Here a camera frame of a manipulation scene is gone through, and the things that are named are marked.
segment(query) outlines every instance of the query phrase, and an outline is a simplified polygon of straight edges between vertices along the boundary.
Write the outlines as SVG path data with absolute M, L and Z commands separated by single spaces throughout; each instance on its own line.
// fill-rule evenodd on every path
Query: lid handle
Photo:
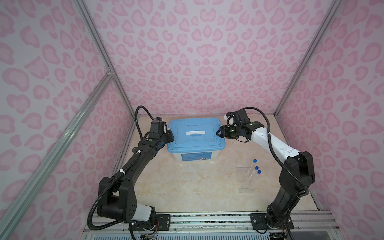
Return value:
M 205 131 L 189 131 L 185 133 L 186 135 L 193 135 L 193 134 L 205 134 Z

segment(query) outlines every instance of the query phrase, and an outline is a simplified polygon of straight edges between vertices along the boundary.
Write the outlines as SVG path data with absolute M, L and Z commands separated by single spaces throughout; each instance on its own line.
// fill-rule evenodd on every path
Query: black mounting plate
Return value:
M 169 214 L 156 214 L 156 221 L 159 222 L 158 231 L 169 231 L 169 224 L 170 224 Z M 148 231 L 148 230 L 145 230 L 145 228 L 146 226 L 143 226 L 140 222 L 137 222 L 132 226 L 133 231 Z
M 260 213 L 260 214 L 250 214 L 249 215 L 250 218 L 251 218 L 251 223 L 252 223 L 252 228 L 253 230 L 265 230 L 268 228 L 268 226 L 266 225 L 266 220 L 265 220 L 265 213 Z M 292 219 L 291 219 L 291 216 L 289 217 L 289 219 L 291 220 L 289 223 L 288 223 L 288 228 L 289 229 L 294 229 L 295 227 L 293 226 L 293 222 L 292 222 Z

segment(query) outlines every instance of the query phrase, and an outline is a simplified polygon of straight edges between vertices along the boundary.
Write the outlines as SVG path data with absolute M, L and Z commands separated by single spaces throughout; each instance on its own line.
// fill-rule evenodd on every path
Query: beige marble table surface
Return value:
M 162 116 L 169 124 L 173 119 L 200 118 L 201 116 Z M 223 116 L 218 117 L 222 124 Z M 261 115 L 249 115 L 251 121 L 265 124 Z M 283 134 L 273 115 L 268 115 L 271 133 L 285 142 Z M 148 116 L 139 118 L 142 134 L 149 131 L 151 119 Z M 139 142 L 139 133 L 135 129 L 130 144 L 131 150 Z M 214 162 L 189 161 L 177 162 L 167 147 L 162 148 L 152 159 L 134 187 L 137 201 L 154 206 L 156 212 L 237 212 L 265 211 L 275 199 L 280 188 L 278 181 L 281 167 L 272 155 L 254 142 L 241 143 L 226 139 L 226 147 L 221 150 Z M 258 160 L 262 173 L 253 184 L 253 193 L 240 193 L 237 167 L 249 167 L 253 159 Z M 317 210 L 310 195 L 303 197 L 294 210 Z

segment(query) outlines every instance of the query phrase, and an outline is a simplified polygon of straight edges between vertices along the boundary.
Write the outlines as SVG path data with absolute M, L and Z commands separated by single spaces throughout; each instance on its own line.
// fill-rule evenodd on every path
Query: pink wall panel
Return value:
M 71 0 L 0 5 L 0 217 L 106 73 Z
M 11 239 L 76 239 L 98 195 L 99 181 L 112 174 L 130 123 L 110 83 Z
M 273 113 L 331 0 L 86 1 L 133 107 Z
M 314 192 L 346 240 L 384 237 L 383 12 L 345 3 L 278 119 L 314 156 Z

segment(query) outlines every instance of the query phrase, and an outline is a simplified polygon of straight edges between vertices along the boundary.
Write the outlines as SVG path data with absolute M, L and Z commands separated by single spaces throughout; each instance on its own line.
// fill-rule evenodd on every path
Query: blue label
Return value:
M 195 160 L 209 160 L 212 157 L 212 152 L 196 152 L 196 153 L 183 153 L 181 159 L 183 161 L 195 161 Z

